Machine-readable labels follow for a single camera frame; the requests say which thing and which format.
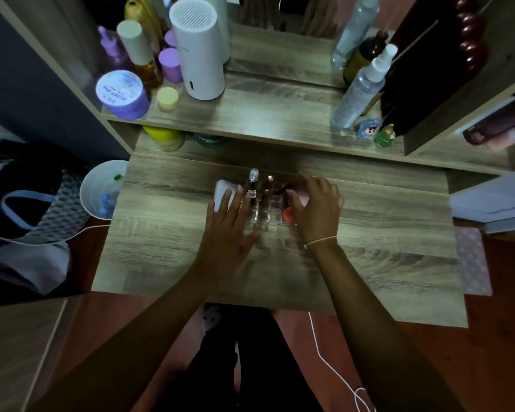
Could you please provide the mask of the dark red beaded frame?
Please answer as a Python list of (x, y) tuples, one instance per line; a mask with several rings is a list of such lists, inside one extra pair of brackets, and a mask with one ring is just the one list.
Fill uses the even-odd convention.
[(414, 129), (488, 61), (478, 0), (416, 0), (391, 43), (399, 47), (381, 97), (397, 137)]

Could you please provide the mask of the small green figurine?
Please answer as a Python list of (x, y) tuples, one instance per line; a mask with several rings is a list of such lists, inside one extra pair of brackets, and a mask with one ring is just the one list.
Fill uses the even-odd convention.
[(375, 134), (373, 143), (381, 148), (389, 148), (395, 138), (394, 124), (388, 124)]

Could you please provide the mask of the yellow round jar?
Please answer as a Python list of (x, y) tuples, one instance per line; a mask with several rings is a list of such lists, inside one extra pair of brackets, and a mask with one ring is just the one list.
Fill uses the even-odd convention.
[(157, 148), (163, 152), (175, 152), (185, 144), (183, 131), (143, 125), (143, 130), (149, 135)]

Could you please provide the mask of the person's right forearm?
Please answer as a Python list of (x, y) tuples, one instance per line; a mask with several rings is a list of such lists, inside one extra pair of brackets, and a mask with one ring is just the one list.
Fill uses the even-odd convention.
[(378, 412), (466, 412), (442, 375), (410, 341), (343, 249), (309, 249), (330, 292), (360, 380)]

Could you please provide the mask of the clear spray bottle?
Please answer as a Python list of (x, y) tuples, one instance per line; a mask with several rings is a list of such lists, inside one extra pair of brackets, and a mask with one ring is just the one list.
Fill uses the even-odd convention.
[(353, 126), (385, 85), (385, 76), (397, 53), (398, 47), (388, 44), (384, 51), (372, 60), (371, 64), (359, 70), (330, 117), (331, 128), (345, 131)]

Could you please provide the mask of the yellow tall bottle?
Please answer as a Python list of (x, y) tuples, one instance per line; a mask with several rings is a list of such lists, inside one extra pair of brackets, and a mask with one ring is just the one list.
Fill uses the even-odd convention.
[(160, 28), (155, 25), (155, 21), (148, 9), (137, 0), (128, 0), (124, 6), (124, 18), (138, 22), (143, 28), (143, 32), (149, 43), (153, 46), (160, 46)]

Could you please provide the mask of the large purple lidded jar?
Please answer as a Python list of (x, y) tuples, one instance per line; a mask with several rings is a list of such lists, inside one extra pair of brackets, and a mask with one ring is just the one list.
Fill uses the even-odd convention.
[(150, 100), (141, 79), (128, 70), (113, 70), (96, 82), (96, 96), (116, 117), (133, 121), (143, 117)]

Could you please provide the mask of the purple pump bottle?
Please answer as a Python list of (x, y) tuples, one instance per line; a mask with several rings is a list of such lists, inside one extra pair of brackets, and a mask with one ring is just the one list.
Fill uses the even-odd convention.
[(103, 26), (98, 26), (97, 29), (101, 36), (100, 43), (105, 51), (105, 57), (111, 68), (126, 69), (130, 60), (122, 44)]

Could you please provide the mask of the small purple lidded jar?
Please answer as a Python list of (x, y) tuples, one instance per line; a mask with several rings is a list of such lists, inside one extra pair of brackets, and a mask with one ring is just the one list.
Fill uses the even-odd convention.
[(173, 84), (183, 83), (181, 63), (178, 50), (168, 47), (160, 52), (158, 60), (162, 68), (163, 77)]

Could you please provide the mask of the white round bin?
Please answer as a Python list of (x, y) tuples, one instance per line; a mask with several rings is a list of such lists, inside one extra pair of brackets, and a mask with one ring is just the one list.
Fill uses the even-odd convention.
[(87, 214), (112, 220), (127, 166), (126, 160), (110, 160), (87, 173), (80, 187), (80, 201)]

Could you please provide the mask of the amber bottle with white cap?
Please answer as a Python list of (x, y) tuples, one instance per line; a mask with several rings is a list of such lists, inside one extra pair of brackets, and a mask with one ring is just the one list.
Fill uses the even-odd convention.
[(162, 87), (163, 77), (140, 23), (123, 20), (117, 25), (116, 31), (133, 64), (134, 73), (141, 79), (145, 90), (151, 91)]

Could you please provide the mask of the clear acrylic organizer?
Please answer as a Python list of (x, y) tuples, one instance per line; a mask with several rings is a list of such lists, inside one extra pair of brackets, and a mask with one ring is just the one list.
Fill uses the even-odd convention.
[(250, 210), (244, 226), (244, 233), (259, 230), (262, 235), (276, 234), (282, 237), (298, 237), (296, 223), (287, 221), (283, 213), (288, 208), (286, 195), (249, 191)]

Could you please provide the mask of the white compact case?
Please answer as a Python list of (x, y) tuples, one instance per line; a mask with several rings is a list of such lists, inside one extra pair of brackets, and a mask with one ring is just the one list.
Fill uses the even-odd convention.
[(215, 186), (214, 196), (213, 196), (215, 213), (217, 213), (219, 211), (223, 196), (225, 195), (226, 191), (231, 191), (231, 195), (229, 196), (229, 201), (227, 204), (227, 209), (230, 207), (230, 205), (233, 201), (234, 195), (236, 194), (237, 187), (238, 186), (236, 184), (229, 182), (225, 179), (220, 179), (219, 181), (217, 181), (216, 186)]

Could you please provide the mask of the person's black trousers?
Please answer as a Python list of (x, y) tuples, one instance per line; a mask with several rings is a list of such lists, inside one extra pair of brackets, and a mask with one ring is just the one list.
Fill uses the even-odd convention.
[(323, 412), (269, 310), (218, 308), (219, 324), (152, 412)]

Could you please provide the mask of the white slipper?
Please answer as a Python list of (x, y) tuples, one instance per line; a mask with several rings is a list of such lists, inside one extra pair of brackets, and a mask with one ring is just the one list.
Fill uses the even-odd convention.
[(222, 309), (220, 305), (213, 305), (206, 309), (202, 319), (202, 329), (206, 336), (214, 327), (222, 322)]

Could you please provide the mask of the person's left hand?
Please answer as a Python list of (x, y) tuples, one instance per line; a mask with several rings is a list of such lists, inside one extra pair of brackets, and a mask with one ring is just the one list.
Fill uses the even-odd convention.
[(227, 209), (231, 191), (223, 196), (219, 211), (218, 227), (215, 231), (206, 231), (191, 267), (191, 275), (198, 287), (207, 292), (214, 290), (227, 276), (232, 275), (245, 261), (249, 254), (242, 254), (242, 241), (245, 235), (244, 226), (250, 210), (250, 197), (240, 208), (237, 221), (233, 222), (233, 201)]

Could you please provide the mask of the white flat box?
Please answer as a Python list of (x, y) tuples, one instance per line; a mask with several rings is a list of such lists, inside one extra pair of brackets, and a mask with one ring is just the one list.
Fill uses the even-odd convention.
[(515, 172), (450, 197), (453, 216), (484, 225), (487, 234), (515, 234)]

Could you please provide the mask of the wall mirror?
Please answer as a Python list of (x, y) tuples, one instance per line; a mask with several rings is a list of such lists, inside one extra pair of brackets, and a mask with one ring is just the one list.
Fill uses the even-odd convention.
[(301, 18), (281, 15), (286, 31), (247, 26), (240, 5), (227, 4), (231, 58), (226, 70), (330, 88), (345, 88), (330, 55), (336, 42), (296, 34)]

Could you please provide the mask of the small blue figurine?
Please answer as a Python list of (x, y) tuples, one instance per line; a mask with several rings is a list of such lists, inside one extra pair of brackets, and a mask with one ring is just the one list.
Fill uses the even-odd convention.
[(372, 139), (374, 138), (378, 127), (381, 127), (381, 118), (374, 118), (368, 120), (362, 120), (356, 129), (356, 136), (359, 139)]

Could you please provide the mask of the small yellow lidded jar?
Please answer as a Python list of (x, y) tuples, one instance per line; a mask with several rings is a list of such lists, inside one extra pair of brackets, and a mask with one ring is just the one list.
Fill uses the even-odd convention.
[(179, 104), (179, 92), (172, 87), (162, 87), (157, 90), (156, 99), (158, 109), (169, 112), (177, 108)]

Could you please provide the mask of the pink pouch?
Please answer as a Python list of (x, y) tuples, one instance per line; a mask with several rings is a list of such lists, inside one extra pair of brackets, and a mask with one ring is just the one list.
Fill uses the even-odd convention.
[(515, 145), (515, 100), (463, 131), (466, 142), (500, 152)]

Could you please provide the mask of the pink patterned cloth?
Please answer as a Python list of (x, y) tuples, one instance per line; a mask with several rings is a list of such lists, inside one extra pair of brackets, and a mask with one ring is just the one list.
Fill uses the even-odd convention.
[(454, 232), (464, 294), (491, 297), (493, 289), (481, 230), (457, 226)]

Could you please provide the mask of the person's right hand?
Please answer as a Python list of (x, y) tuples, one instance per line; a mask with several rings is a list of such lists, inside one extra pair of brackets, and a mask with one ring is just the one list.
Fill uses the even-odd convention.
[(308, 205), (296, 222), (304, 247), (313, 249), (318, 245), (336, 243), (344, 206), (344, 197), (338, 186), (328, 179), (307, 173), (300, 173), (300, 184), (310, 195)]

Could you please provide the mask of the person's left forearm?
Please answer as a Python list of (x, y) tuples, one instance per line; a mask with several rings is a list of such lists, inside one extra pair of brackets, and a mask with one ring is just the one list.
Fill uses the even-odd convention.
[(173, 287), (57, 381), (28, 412), (130, 412), (227, 270), (194, 263)]

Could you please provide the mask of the white cylindrical humidifier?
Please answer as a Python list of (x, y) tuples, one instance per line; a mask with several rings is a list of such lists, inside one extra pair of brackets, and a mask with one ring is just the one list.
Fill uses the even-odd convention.
[(216, 10), (206, 0), (177, 0), (169, 17), (186, 91), (201, 101), (219, 97), (225, 76)]

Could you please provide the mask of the dark amber glass bottle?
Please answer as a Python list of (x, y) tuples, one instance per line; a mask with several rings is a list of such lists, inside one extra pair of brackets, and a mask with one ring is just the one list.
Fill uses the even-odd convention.
[(379, 30), (373, 37), (366, 38), (351, 54), (343, 71), (343, 80), (347, 87), (353, 82), (358, 72), (371, 64), (385, 49), (389, 33)]

